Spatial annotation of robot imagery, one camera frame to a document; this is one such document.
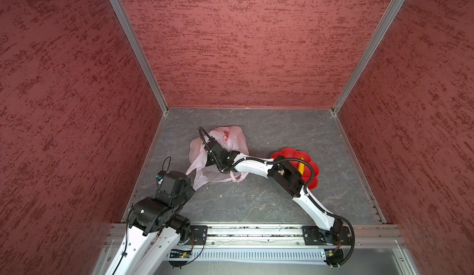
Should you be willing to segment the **pink plastic bag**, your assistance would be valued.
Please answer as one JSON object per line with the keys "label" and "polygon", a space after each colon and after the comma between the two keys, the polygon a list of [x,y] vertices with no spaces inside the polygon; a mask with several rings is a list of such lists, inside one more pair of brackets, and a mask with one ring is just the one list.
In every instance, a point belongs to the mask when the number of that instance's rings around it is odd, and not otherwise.
{"label": "pink plastic bag", "polygon": [[[210,132],[210,135],[227,151],[237,151],[242,154],[248,154],[248,146],[242,129],[239,126],[222,126]],[[190,167],[186,175],[195,172],[193,188],[197,191],[208,182],[241,182],[248,173],[230,172],[221,173],[215,164],[207,165],[207,152],[200,137],[191,141],[190,144]]]}

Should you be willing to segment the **yellow fake banana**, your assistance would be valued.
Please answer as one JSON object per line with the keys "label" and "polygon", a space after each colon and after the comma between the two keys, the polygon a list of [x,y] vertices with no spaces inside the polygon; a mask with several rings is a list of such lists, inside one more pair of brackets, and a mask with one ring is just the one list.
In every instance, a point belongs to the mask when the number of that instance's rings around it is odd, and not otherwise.
{"label": "yellow fake banana", "polygon": [[303,162],[299,162],[299,165],[298,165],[298,171],[299,173],[301,174],[301,176],[304,175],[304,169],[305,169],[305,164]]}

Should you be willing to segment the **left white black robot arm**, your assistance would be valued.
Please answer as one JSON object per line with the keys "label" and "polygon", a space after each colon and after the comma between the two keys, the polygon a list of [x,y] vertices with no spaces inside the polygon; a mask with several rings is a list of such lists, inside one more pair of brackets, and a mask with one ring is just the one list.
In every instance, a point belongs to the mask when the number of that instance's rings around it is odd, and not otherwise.
{"label": "left white black robot arm", "polygon": [[192,238],[191,222],[179,214],[195,190],[186,174],[160,172],[155,197],[131,209],[123,241],[107,275],[153,275],[177,245]]}

